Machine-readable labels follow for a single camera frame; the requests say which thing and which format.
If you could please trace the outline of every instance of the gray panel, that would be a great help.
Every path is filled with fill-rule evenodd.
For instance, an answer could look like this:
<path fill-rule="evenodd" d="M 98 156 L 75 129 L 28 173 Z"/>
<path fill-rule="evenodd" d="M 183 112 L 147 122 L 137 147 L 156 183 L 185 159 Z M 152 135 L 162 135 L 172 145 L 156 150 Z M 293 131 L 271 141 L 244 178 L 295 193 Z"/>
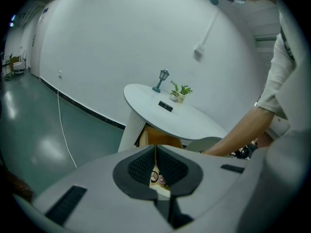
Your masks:
<path fill-rule="evenodd" d="M 153 201 L 130 198 L 112 178 L 113 168 L 120 160 L 145 148 L 123 151 L 83 165 L 46 190 L 34 201 L 34 207 L 46 213 L 72 185 L 78 185 L 88 190 L 66 221 L 66 229 L 81 233 L 171 232 L 171 226 Z"/>
<path fill-rule="evenodd" d="M 292 133 L 271 145 L 238 232 L 265 231 L 297 194 L 310 169 L 310 132 Z"/>
<path fill-rule="evenodd" d="M 197 218 L 194 223 L 186 225 L 176 232 L 236 232 L 241 215 L 256 188 L 265 154 L 266 149 L 254 152 L 244 172 L 227 190 L 221 200 L 215 201 L 215 204 L 204 215 Z"/>
<path fill-rule="evenodd" d="M 245 167 L 247 160 L 233 159 L 184 151 L 171 146 L 167 149 L 196 162 L 204 177 L 194 193 L 177 199 L 180 210 L 192 218 L 198 218 L 221 199 L 241 174 L 220 168 L 224 164 Z"/>

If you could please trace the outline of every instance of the table leg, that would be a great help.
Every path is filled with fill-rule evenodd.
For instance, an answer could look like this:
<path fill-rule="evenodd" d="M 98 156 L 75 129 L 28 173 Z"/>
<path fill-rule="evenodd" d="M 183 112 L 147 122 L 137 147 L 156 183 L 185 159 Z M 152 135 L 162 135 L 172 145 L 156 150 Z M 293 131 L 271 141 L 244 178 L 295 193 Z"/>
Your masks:
<path fill-rule="evenodd" d="M 130 149 L 138 139 L 146 122 L 141 119 L 134 111 L 131 110 L 118 152 Z"/>

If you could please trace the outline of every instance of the person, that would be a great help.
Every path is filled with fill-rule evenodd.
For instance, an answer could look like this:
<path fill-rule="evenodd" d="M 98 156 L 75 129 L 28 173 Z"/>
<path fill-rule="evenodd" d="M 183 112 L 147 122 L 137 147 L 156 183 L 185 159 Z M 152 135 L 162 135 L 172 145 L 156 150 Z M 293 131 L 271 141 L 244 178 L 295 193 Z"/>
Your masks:
<path fill-rule="evenodd" d="M 306 50 L 303 49 L 300 31 L 287 7 L 281 0 L 268 1 L 278 7 L 281 33 L 276 37 L 274 57 L 271 61 L 265 89 L 256 106 L 239 121 L 227 136 L 210 149 L 203 151 L 203 154 L 225 156 L 235 152 L 261 136 L 270 126 L 276 113 L 282 112 L 275 95 L 294 71 Z"/>

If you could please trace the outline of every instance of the small white pot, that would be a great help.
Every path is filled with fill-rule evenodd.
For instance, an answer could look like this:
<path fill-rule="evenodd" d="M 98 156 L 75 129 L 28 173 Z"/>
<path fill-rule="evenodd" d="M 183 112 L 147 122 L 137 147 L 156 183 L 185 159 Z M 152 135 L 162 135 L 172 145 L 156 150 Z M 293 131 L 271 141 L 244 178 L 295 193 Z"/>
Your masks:
<path fill-rule="evenodd" d="M 179 103 L 183 103 L 185 100 L 185 95 L 181 94 L 180 92 L 178 92 L 178 96 L 177 96 L 177 102 Z"/>
<path fill-rule="evenodd" d="M 178 97 L 176 97 L 175 95 L 171 94 L 170 95 L 170 99 L 173 101 L 176 101 L 178 99 Z"/>

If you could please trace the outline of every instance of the white cable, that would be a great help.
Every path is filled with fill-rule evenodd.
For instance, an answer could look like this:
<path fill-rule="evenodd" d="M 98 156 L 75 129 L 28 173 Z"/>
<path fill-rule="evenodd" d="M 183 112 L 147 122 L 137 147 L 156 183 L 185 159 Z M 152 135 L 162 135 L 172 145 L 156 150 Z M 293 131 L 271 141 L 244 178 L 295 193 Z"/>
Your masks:
<path fill-rule="evenodd" d="M 205 45 L 205 43 L 206 43 L 206 41 L 207 41 L 207 38 L 208 38 L 208 36 L 209 36 L 210 32 L 212 31 L 212 28 L 213 28 L 213 26 L 214 26 L 214 24 L 215 24 L 215 21 L 216 21 L 216 18 L 217 18 L 217 16 L 218 16 L 219 12 L 220 12 L 220 9 L 217 9 L 217 11 L 216 11 L 216 13 L 215 13 L 215 15 L 214 15 L 214 17 L 213 17 L 213 20 L 212 20 L 210 26 L 209 26 L 208 29 L 207 29 L 207 32 L 206 32 L 206 34 L 205 34 L 205 37 L 204 37 L 204 39 L 203 39 L 203 41 L 202 41 L 202 45 Z"/>
<path fill-rule="evenodd" d="M 74 166 L 77 168 L 77 165 L 76 165 L 76 163 L 74 162 L 74 159 L 73 159 L 73 157 L 72 157 L 72 155 L 71 155 L 71 153 L 70 153 L 70 150 L 69 150 L 69 148 L 68 148 L 67 140 L 66 140 L 66 137 L 65 137 L 65 134 L 64 134 L 62 119 L 61 119 L 61 117 L 60 117 L 59 95 L 58 95 L 58 91 L 59 91 L 59 79 L 60 79 L 60 77 L 58 77 L 58 84 L 57 84 L 57 101 L 58 101 L 58 112 L 59 112 L 60 126 L 62 127 L 62 132 L 63 132 L 63 136 L 64 136 L 64 139 L 65 139 L 65 143 L 66 143 L 67 150 L 68 150 L 68 152 L 69 152 L 69 154 L 70 154 L 70 157 L 71 157 L 71 159 L 72 159 L 72 161 L 73 161 L 73 163 L 74 163 Z"/>

